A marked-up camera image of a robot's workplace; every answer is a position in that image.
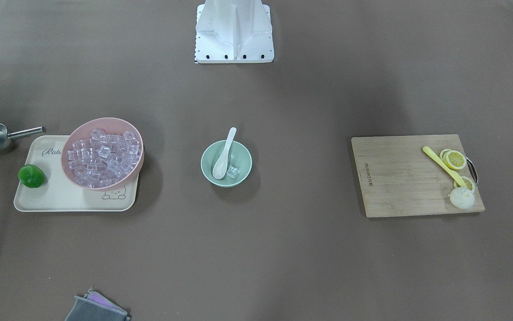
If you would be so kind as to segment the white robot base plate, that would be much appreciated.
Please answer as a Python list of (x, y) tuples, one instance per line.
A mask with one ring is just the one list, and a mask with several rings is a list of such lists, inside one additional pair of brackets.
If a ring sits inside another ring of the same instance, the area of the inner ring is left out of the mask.
[(274, 61), (271, 10), (260, 0), (206, 0), (196, 10), (194, 62)]

